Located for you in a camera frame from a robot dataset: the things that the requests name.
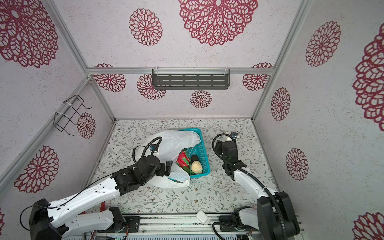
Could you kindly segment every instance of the red floral pattern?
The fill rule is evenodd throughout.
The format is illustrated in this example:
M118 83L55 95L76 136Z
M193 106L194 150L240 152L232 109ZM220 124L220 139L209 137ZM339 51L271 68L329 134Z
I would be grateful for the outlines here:
M364 215L359 215L359 219L353 223L354 240L384 239L384 216L381 213L366 212Z
M23 67L49 65L56 58L55 25L38 0L0 1L0 52Z
M13 185L21 192L37 193L55 179L58 168L59 159L55 151L49 146L43 146Z
M137 89L140 94L148 99L160 99L166 94L166 90L156 90L153 88L152 75L145 74L137 80Z
M375 39L364 48L362 61L355 70L355 103L364 109L366 119L372 119L384 131L384 23Z
M83 138L90 138L95 133L95 119L90 113L83 113L77 121L77 129Z
M212 102L212 95L203 90L198 90L192 93L191 103L194 107L205 108Z
M270 63L259 63L253 66L253 68L272 68ZM243 76L243 85L246 89L251 91L257 91L263 89L265 83L268 80L267 74L246 74Z
M330 21L319 27L308 43L306 59L310 66L317 67L327 62L340 42L340 25Z
M144 46L157 44L163 35L159 19L153 12L144 8L132 13L129 28L133 37Z
M1 230L3 229L4 226L4 214L1 213L1 208L0 208L0 236L1 236Z
M114 68L109 64L98 64L96 68ZM125 78L123 74L94 74L93 77L98 85L110 92L120 92L125 88Z
M273 94L271 101L271 113L276 121L286 118L291 107L291 99L289 92L285 88L279 88Z
M223 45L233 41L252 21L257 0L179 0L184 28L200 43Z
M305 154L297 148L291 149L285 160L289 174L296 180L304 180L308 174L308 161Z

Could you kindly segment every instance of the black wire hook rack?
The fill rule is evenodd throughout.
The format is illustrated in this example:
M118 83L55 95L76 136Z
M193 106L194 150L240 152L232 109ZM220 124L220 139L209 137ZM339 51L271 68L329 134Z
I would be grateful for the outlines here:
M76 99L73 101L73 103L69 103L68 101L70 101L70 100L73 99L73 98L76 98ZM73 107L73 104L76 102L76 100L78 100L78 101L80 102L80 105L75 109L75 108ZM53 117L53 126L54 126L57 130L59 130L60 132L65 131L68 135L75 136L75 134L70 134L69 132L67 132L67 130L65 130L66 126L68 125L69 122L73 123L73 124L76 125L76 126L78 125L78 124L76 124L76 123L74 123L74 122L72 121L72 118L73 118L73 116L74 116L76 113L77 113L79 116L81 116L81 114L79 114L79 112L78 112L78 110L79 110L79 108L80 108L81 106L83 106L85 109L91 109L92 107L90 107L90 108L85 107L85 105L83 104L83 103L84 103L84 100L83 100L83 99L80 97L80 95L78 95L78 94L73 95L72 97L70 97L70 98L68 98L67 100L65 100L63 103L69 104L69 105L71 106L70 108L72 108L72 109L74 110L74 113L73 113L72 116L69 118L69 117L66 115L66 112L67 112L70 108L68 108L64 113L56 112L56 113L55 113L55 116ZM60 114L61 116L64 116L64 117L66 117L66 118L68 119L68 122L65 124L64 127L62 127L61 125L59 125L59 122L60 122L60 120L61 120L61 117L60 117L59 120L56 122L56 116L59 115L59 114Z

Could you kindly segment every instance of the cream colored round object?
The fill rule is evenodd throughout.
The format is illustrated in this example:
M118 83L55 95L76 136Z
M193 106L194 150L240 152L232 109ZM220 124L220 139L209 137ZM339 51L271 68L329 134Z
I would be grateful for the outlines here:
M203 173L203 166L201 166L201 163L199 161L194 161L191 165L191 170L195 174L201 174Z

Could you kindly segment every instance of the teal basket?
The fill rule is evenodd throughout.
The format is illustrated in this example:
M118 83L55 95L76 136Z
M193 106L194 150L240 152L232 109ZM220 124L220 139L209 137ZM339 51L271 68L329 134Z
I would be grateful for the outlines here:
M197 133L200 137L200 143L194 147L187 148L187 153L189 157L192 157L192 155L197 155L199 157L199 161L201 163L201 166L203 167L203 173L191 175L191 178L207 176L208 174L211 173L211 168L209 167L208 156L205 150L203 134L201 133L201 130L198 128L188 128L188 129L180 129L180 131L192 131Z

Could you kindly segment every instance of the leaf pattern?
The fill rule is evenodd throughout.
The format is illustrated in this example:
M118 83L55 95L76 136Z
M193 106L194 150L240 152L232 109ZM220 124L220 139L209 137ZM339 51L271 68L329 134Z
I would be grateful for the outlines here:
M203 134L211 173L191 179L190 185L179 189L162 189L148 184L116 199L106 201L106 208L119 207L130 212L230 212L234 208L253 205L252 197L222 169L222 161L212 151L212 140L219 133L235 131L241 141L238 155L268 187L276 188L272 174L250 119L167 119L120 120L94 175L94 180L133 164L132 150L142 145L147 136L168 130L199 128ZM88 212L97 211L95 206Z

